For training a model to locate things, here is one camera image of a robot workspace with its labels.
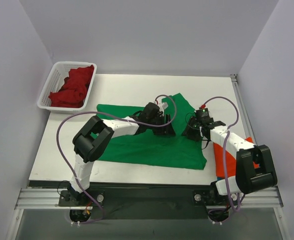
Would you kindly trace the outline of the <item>green t shirt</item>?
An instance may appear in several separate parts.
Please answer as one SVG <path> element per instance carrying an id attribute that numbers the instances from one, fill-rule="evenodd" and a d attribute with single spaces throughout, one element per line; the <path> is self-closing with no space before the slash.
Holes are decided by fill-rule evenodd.
<path id="1" fill-rule="evenodd" d="M 175 117 L 172 123 L 175 136 L 157 136 L 148 129 L 139 135 L 115 137 L 100 161 L 203 170 L 207 160 L 202 144 L 182 135 L 187 126 L 185 118 L 195 109 L 181 93 L 162 101 L 168 104 L 165 112 Z"/>

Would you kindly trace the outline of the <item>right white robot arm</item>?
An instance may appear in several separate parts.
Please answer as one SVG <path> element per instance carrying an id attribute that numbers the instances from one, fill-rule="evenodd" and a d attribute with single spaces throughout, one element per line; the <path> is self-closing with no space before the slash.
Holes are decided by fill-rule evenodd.
<path id="1" fill-rule="evenodd" d="M 222 121 L 210 117 L 207 108 L 196 110 L 182 135 L 189 140 L 213 142 L 235 159 L 235 175 L 215 182 L 209 200 L 220 204 L 228 194 L 250 194 L 278 184 L 272 153 L 266 145 L 256 145 L 230 132 Z"/>

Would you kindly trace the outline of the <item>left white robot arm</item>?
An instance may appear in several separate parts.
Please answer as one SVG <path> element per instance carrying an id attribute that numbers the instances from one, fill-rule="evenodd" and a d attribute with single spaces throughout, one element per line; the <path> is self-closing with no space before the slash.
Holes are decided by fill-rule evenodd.
<path id="1" fill-rule="evenodd" d="M 111 139 L 122 136 L 140 135 L 146 130 L 152 130 L 156 136 L 176 135 L 172 118 L 165 113 L 168 104 L 166 102 L 149 102 L 143 110 L 133 115 L 120 119 L 101 119 L 98 116 L 91 117 L 87 123 L 73 138 L 75 152 L 74 171 L 69 186 L 70 200 L 77 206 L 82 206 L 88 201 L 90 176 L 94 161 L 98 160 L 106 150 Z"/>

